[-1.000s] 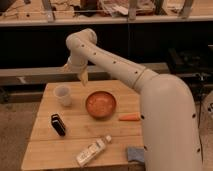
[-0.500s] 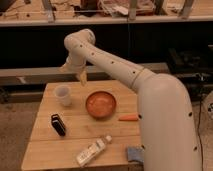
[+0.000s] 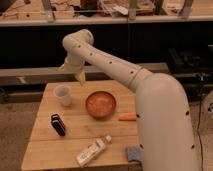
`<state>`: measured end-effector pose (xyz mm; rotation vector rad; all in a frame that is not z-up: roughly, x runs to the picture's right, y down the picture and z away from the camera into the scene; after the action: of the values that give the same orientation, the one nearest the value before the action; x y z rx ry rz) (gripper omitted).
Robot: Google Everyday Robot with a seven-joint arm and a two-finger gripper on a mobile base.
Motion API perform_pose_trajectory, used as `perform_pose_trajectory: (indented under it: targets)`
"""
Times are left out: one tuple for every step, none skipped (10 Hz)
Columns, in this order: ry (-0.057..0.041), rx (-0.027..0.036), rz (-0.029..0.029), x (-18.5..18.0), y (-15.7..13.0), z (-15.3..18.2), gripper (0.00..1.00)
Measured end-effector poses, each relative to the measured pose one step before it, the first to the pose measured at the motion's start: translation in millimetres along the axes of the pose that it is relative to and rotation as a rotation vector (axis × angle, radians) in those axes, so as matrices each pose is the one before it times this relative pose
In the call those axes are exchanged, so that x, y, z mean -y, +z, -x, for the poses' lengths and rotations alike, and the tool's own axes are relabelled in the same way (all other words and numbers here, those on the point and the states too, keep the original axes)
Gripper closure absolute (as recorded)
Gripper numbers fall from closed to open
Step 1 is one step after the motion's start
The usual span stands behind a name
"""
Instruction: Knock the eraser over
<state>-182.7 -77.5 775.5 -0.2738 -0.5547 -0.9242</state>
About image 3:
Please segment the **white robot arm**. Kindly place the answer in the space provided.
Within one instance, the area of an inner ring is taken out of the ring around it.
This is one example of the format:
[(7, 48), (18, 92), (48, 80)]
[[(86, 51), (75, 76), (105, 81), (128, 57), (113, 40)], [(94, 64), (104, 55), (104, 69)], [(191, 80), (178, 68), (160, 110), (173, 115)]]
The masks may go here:
[(88, 62), (135, 93), (143, 171), (200, 171), (189, 103), (179, 81), (101, 51), (93, 43), (87, 29), (66, 35), (62, 67), (77, 72)]

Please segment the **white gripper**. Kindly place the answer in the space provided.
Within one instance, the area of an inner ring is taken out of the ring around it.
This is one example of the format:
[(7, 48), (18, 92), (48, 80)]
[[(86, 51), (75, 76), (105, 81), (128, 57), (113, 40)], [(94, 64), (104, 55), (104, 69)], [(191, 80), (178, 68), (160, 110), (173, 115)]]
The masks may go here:
[(59, 67), (60, 71), (76, 73), (75, 78), (83, 86), (86, 82), (84, 68), (85, 61), (82, 58), (66, 57), (64, 63)]

